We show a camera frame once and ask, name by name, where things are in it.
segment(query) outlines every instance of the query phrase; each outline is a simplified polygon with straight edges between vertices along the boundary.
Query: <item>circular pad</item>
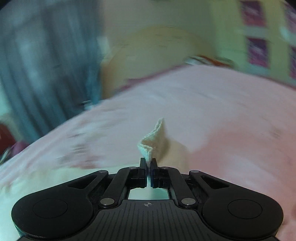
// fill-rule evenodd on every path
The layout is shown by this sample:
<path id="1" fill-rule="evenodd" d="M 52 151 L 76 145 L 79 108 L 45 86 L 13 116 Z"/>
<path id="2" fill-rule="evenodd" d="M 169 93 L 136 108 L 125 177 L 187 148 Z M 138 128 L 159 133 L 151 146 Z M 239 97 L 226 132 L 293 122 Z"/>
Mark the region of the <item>circular pad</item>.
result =
<path id="1" fill-rule="evenodd" d="M 67 211 L 68 205 L 62 200 L 48 198 L 37 202 L 33 212 L 41 218 L 56 218 Z"/>
<path id="2" fill-rule="evenodd" d="M 93 216 L 91 202 L 77 188 L 53 187 L 21 198 L 12 220 L 22 235 L 56 240 L 86 227 Z"/>
<path id="3" fill-rule="evenodd" d="M 217 190 L 203 205 L 202 216 L 217 233 L 239 240 L 274 235 L 284 217 L 275 200 L 244 188 Z"/>
<path id="4" fill-rule="evenodd" d="M 237 218 L 253 219 L 262 213 L 262 207 L 252 200 L 239 199 L 229 203 L 228 211 Z"/>

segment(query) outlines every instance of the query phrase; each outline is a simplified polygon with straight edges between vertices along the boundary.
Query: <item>bed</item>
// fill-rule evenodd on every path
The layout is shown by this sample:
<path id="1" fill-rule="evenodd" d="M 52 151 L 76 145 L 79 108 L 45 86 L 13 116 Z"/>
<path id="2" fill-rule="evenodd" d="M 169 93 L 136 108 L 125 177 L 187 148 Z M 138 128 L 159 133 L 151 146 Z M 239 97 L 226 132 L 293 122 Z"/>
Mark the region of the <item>bed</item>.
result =
<path id="1" fill-rule="evenodd" d="M 19 237 L 10 217 L 19 198 L 98 169 L 138 166 L 137 143 L 159 118 L 179 153 L 166 165 L 274 198 L 284 210 L 277 237 L 296 240 L 295 113 L 294 89 L 234 70 L 184 65 L 147 78 L 0 166 L 0 240 Z"/>

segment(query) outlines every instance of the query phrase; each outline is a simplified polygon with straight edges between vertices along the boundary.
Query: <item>red object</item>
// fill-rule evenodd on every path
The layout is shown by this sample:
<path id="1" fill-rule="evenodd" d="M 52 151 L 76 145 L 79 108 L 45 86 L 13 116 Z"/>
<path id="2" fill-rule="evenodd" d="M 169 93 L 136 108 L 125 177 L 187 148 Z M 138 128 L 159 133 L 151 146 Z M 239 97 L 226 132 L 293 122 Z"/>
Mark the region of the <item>red object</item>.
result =
<path id="1" fill-rule="evenodd" d="M 8 128 L 0 124 L 0 155 L 8 148 L 16 143 Z"/>

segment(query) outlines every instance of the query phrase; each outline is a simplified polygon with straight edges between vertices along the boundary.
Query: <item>crosshair marking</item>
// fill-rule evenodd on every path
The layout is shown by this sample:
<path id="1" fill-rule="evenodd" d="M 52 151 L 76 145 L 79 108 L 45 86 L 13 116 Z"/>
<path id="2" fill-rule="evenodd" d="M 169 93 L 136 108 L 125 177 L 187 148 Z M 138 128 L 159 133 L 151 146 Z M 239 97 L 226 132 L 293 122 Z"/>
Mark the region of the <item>crosshair marking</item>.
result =
<path id="1" fill-rule="evenodd" d="M 150 202 L 146 202 L 146 203 L 144 203 L 144 205 L 145 205 L 146 207 L 150 207 L 150 206 L 153 205 L 153 204 L 150 203 Z"/>

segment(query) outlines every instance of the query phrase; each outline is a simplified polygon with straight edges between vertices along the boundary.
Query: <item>blue curtain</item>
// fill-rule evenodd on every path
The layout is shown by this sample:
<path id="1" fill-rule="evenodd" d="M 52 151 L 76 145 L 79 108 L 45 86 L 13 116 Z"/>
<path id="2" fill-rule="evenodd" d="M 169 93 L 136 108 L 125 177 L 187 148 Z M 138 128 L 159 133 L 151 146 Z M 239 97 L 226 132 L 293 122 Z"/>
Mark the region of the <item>blue curtain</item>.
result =
<path id="1" fill-rule="evenodd" d="M 98 0 L 12 0 L 0 10 L 0 80 L 26 141 L 97 104 Z"/>

